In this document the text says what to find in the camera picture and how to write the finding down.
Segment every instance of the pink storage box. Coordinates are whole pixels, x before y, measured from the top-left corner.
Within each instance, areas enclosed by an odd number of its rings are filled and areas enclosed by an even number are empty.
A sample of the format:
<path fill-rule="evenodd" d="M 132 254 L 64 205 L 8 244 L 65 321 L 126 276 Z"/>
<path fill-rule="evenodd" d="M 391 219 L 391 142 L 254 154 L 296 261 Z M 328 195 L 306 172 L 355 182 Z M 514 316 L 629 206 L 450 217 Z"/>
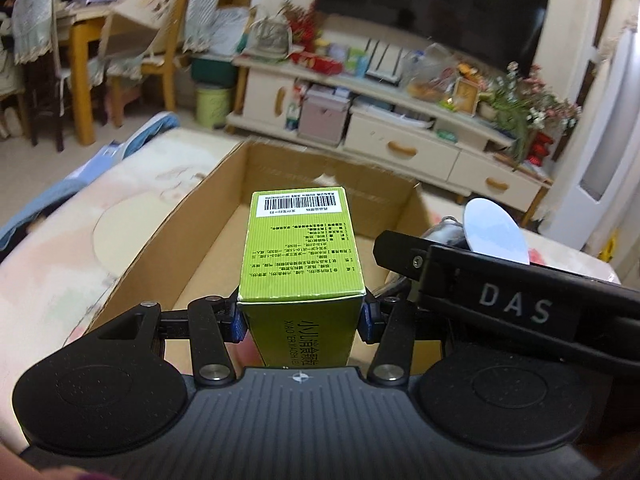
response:
<path fill-rule="evenodd" d="M 337 146 L 342 140 L 350 101 L 345 97 L 309 90 L 300 114 L 298 135 Z"/>

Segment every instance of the metal bolt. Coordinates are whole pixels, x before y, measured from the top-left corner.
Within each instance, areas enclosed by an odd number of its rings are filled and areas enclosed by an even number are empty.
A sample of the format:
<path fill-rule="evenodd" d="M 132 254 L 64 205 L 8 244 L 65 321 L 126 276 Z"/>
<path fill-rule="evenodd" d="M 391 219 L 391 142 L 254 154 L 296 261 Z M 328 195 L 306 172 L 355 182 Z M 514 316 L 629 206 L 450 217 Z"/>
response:
<path fill-rule="evenodd" d="M 231 375 L 225 365 L 204 365 L 200 368 L 200 376 L 208 381 L 222 381 Z"/>
<path fill-rule="evenodd" d="M 404 370 L 398 365 L 378 365 L 373 374 L 382 381 L 397 381 L 404 376 Z"/>

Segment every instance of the gray ribbed panel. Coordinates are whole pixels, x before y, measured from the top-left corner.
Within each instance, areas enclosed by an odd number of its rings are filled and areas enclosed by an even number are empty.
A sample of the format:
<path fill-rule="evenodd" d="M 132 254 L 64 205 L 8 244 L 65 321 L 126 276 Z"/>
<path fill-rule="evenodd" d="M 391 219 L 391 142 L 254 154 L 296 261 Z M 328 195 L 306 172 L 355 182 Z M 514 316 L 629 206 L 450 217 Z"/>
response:
<path fill-rule="evenodd" d="M 582 480 L 598 471 L 570 447 L 491 456 L 446 440 L 397 390 L 364 383 L 355 368 L 251 368 L 221 390 L 201 390 L 154 443 L 117 456 L 73 459 L 37 448 L 37 468 L 71 464 L 122 480 Z"/>

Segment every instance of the green medicine box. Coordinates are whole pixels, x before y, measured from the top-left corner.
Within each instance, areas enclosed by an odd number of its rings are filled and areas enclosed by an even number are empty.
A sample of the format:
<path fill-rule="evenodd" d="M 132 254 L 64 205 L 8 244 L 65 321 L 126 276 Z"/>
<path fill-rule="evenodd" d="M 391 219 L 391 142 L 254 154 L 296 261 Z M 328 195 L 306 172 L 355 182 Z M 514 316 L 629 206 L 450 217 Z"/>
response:
<path fill-rule="evenodd" d="M 343 188 L 252 195 L 238 303 L 267 366 L 344 366 L 364 293 Z"/>

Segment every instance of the white sticker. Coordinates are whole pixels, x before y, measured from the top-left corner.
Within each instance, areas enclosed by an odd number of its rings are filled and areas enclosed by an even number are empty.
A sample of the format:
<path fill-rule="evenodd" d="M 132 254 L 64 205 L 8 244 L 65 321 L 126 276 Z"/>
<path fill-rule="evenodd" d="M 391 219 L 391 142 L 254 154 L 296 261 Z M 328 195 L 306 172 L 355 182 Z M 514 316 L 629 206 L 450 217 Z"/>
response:
<path fill-rule="evenodd" d="M 337 191 L 313 191 L 260 195 L 256 217 L 309 215 L 313 213 L 341 213 L 340 195 Z"/>

